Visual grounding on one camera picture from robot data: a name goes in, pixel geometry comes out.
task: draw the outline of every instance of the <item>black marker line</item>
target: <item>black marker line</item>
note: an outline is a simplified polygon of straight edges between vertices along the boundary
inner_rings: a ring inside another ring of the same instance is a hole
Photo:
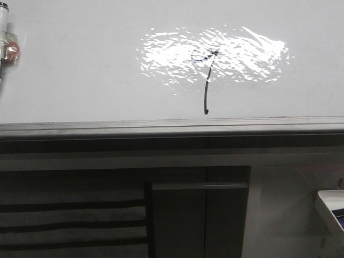
[[[215,57],[217,56],[219,52],[218,51],[214,51],[213,54],[214,54],[214,59],[210,65],[210,68],[209,68],[209,73],[208,73],[208,78],[206,79],[206,83],[205,83],[205,92],[204,92],[204,113],[205,114],[208,114],[209,113],[209,110],[207,109],[207,96],[208,96],[208,85],[209,85],[209,79],[210,79],[210,75],[211,75],[211,70],[213,68],[213,64],[215,62]]]

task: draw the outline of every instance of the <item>black stripe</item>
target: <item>black stripe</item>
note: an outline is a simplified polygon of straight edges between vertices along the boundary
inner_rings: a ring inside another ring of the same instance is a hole
[[[80,248],[97,246],[128,246],[147,243],[147,238],[117,239],[117,240],[95,240],[84,242],[65,242],[65,243],[39,243],[29,245],[0,245],[2,251],[23,251],[23,250],[47,250],[61,248]]]
[[[61,230],[64,228],[123,228],[123,227],[143,227],[146,220],[128,221],[70,221],[34,226],[0,227],[0,233],[26,233],[41,232],[50,230]]]
[[[145,199],[146,199],[146,220],[147,220],[146,232],[147,232],[147,238],[148,238],[148,257],[155,258],[152,183],[145,183]]]
[[[206,168],[206,181],[208,182],[209,180],[209,168]],[[203,245],[203,257],[206,257],[206,233],[207,233],[207,226],[206,226],[206,222],[207,222],[207,206],[208,206],[208,190],[205,190],[205,202],[204,202],[204,239],[203,239],[203,242],[204,242],[204,245]]]
[[[86,209],[121,209],[145,206],[145,200],[124,200],[121,202],[90,202],[90,203],[48,203],[48,204],[15,204],[1,205],[0,212],[37,212]]]
[[[8,5],[7,5],[7,4],[5,4],[5,3],[1,3],[1,2],[0,2],[0,6],[1,6],[1,7],[3,7],[3,8],[6,8],[7,10],[9,10],[9,7],[8,7]]]
[[[338,210],[334,210],[332,212],[336,217],[344,216],[344,209],[338,209]]]

